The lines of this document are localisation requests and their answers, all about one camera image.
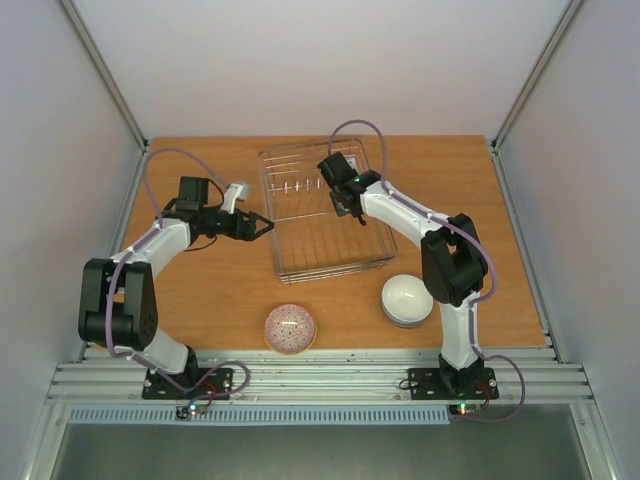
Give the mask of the pink patterned bowl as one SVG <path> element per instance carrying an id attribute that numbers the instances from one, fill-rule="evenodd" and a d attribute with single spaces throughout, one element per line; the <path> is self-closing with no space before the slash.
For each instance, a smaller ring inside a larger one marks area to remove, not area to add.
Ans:
<path id="1" fill-rule="evenodd" d="M 284 355 L 296 355 L 309 349 L 317 334 L 316 322 L 308 310 L 297 304 L 274 308 L 264 323 L 268 347 Z"/>

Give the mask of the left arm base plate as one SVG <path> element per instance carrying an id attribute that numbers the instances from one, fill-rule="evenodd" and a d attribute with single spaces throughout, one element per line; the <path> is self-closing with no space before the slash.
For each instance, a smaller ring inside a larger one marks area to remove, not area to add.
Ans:
<path id="1" fill-rule="evenodd" d="M 233 369 L 223 367 L 209 374 L 202 383 L 196 385 L 206 373 L 206 368 L 196 368 L 182 374 L 162 376 L 147 371 L 141 397 L 144 400 L 187 401 L 194 397 L 208 398 L 216 391 L 214 398 L 227 400 L 234 386 Z"/>

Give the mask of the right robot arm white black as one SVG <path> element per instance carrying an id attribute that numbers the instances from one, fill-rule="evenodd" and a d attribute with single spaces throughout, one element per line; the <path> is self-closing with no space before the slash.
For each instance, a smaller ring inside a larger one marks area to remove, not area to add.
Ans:
<path id="1" fill-rule="evenodd" d="M 476 340 L 477 304 L 489 273 L 486 252 L 470 217 L 431 210 L 384 181 L 380 173 L 359 173 L 338 152 L 317 168 L 340 216 L 377 219 L 420 250 L 422 282 L 440 308 L 443 343 L 438 358 L 442 387 L 450 397 L 476 385 L 484 361 Z"/>

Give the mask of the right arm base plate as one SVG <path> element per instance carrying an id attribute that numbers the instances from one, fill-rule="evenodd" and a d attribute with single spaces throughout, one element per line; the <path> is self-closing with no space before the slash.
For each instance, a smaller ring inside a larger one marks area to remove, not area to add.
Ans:
<path id="1" fill-rule="evenodd" d="M 398 388 L 408 391 L 412 400 L 496 400 L 500 397 L 495 373 L 484 368 L 459 393 L 451 393 L 437 368 L 410 368 Z"/>

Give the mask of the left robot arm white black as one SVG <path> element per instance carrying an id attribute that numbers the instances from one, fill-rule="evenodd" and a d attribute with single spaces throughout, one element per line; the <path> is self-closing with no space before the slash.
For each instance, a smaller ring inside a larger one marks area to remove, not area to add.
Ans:
<path id="1" fill-rule="evenodd" d="M 250 195 L 249 184 L 226 185 L 219 191 L 220 204 L 212 205 L 209 188 L 214 183 L 211 178 L 181 178 L 177 196 L 157 209 L 142 237 L 109 258 L 89 260 L 82 274 L 80 338 L 160 375 L 179 398 L 195 395 L 206 376 L 194 350 L 160 327 L 156 278 L 201 237 L 251 242 L 274 227 L 258 213 L 239 208 Z"/>

